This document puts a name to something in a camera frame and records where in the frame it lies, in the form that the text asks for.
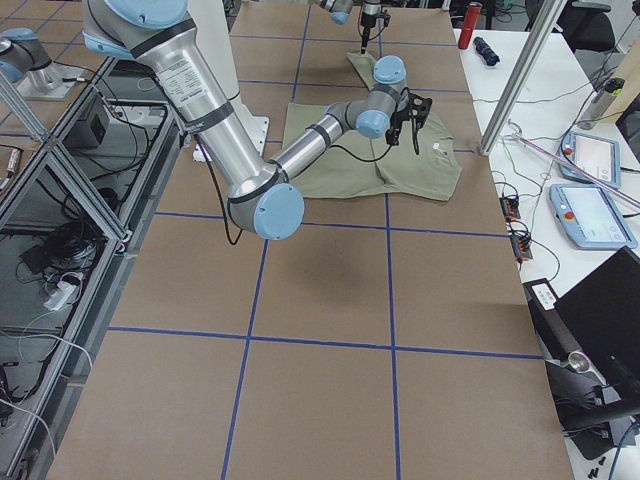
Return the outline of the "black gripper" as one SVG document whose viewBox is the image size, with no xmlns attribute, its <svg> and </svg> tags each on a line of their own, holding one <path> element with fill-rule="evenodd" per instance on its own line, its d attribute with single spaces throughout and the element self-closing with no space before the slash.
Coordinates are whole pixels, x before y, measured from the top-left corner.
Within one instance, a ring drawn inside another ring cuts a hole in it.
<svg viewBox="0 0 640 480">
<path fill-rule="evenodd" d="M 371 28 L 376 25 L 377 19 L 381 13 L 381 1 L 380 0 L 363 0 L 361 13 L 360 13 L 360 25 L 359 30 L 361 44 L 360 54 L 364 55 L 367 51 L 367 46 L 370 40 Z"/>
<path fill-rule="evenodd" d="M 390 117 L 390 126 L 385 132 L 385 140 L 389 146 L 399 145 L 399 137 L 405 121 L 406 115 L 403 112 L 396 112 Z"/>
</svg>

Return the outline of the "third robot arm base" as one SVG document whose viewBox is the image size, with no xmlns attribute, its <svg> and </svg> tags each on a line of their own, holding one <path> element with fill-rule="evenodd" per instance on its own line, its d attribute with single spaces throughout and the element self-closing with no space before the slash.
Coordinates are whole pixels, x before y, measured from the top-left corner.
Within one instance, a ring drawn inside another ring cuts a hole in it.
<svg viewBox="0 0 640 480">
<path fill-rule="evenodd" d="M 26 27 L 1 32 L 1 73 L 25 98 L 61 100 L 69 92 L 60 69 Z"/>
</svg>

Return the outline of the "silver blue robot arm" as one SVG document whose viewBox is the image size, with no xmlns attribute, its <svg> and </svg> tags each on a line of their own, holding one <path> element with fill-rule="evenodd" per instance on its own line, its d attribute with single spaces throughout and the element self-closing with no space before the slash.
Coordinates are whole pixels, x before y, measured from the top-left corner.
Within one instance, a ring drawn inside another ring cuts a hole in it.
<svg viewBox="0 0 640 480">
<path fill-rule="evenodd" d="M 221 2 L 85 1 L 86 46 L 149 67 L 184 129 L 211 157 L 228 185 L 225 211 L 242 230 L 267 240 L 291 236 L 304 215 L 295 178 L 347 131 L 376 139 L 408 109 L 406 70 L 397 56 L 374 67 L 376 81 L 361 101 L 339 102 L 273 159 L 265 161 L 239 114 L 238 89 Z"/>
<path fill-rule="evenodd" d="M 344 25 L 349 20 L 354 6 L 354 2 L 351 0 L 313 0 L 312 3 L 327 11 L 331 19 L 339 25 Z M 361 55 L 366 53 L 372 30 L 380 20 L 383 20 L 384 25 L 388 24 L 388 15 L 382 8 L 381 2 L 375 0 L 362 1 L 358 14 Z"/>
</svg>

